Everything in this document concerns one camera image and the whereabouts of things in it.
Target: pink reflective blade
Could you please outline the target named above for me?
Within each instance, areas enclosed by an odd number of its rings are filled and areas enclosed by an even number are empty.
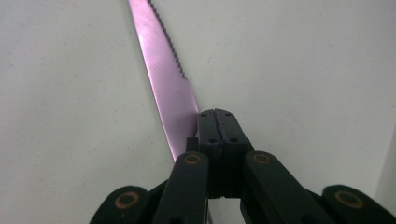
[[[185,152],[187,137],[196,134],[198,107],[151,4],[147,0],[129,0],[129,4],[163,129],[175,160]]]

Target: white surface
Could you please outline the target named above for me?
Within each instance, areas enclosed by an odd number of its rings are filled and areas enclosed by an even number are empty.
[[[201,111],[235,113],[314,192],[375,196],[395,150],[396,2],[155,5]],[[168,177],[126,1],[2,1],[0,38],[1,223],[89,223],[114,189]],[[396,214],[387,167],[377,195]],[[210,205],[216,223],[242,222],[237,201]]]

